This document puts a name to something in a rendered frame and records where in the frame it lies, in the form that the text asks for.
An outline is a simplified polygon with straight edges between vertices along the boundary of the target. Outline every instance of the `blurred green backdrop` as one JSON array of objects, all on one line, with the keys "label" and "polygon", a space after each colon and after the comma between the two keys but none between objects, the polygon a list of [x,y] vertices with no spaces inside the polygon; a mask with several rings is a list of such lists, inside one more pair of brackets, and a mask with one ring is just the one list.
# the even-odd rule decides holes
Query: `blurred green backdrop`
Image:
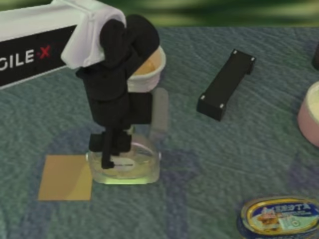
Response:
[{"label": "blurred green backdrop", "polygon": [[[100,0],[157,26],[319,26],[319,0]],[[51,0],[0,0],[0,10]]]}]

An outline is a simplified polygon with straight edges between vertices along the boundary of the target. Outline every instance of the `oval tin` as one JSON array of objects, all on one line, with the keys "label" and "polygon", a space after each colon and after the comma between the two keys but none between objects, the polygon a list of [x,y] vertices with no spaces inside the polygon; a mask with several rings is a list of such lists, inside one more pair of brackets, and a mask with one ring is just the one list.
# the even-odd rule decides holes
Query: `oval tin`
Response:
[{"label": "oval tin", "polygon": [[319,239],[319,204],[301,197],[251,201],[238,218],[244,239]]}]

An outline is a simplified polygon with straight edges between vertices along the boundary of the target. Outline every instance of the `gray fabric surface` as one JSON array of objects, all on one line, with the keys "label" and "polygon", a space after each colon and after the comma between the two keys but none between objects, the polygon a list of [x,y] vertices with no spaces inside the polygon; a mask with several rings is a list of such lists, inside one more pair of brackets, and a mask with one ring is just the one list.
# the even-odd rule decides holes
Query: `gray fabric surface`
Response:
[{"label": "gray fabric surface", "polygon": [[[169,135],[160,180],[93,184],[90,202],[36,200],[46,154],[87,149],[92,123],[68,69],[0,91],[0,239],[237,239],[242,202],[274,195],[319,199],[319,150],[296,115],[319,80],[318,28],[161,28]],[[222,122],[196,112],[233,48],[257,58]]]}]

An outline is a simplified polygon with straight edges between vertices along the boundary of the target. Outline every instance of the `black label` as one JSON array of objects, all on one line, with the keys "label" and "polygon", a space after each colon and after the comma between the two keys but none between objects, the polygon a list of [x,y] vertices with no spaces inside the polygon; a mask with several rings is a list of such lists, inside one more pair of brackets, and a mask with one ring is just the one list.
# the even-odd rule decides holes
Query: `black label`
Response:
[{"label": "black label", "polygon": [[0,87],[65,66],[61,54],[75,27],[0,42]]}]

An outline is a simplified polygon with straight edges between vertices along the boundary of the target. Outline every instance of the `orange sticky note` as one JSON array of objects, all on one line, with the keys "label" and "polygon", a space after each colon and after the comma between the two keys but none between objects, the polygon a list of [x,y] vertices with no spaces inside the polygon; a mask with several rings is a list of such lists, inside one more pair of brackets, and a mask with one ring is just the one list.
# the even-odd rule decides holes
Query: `orange sticky note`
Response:
[{"label": "orange sticky note", "polygon": [[39,201],[89,201],[92,175],[85,155],[47,155]]}]

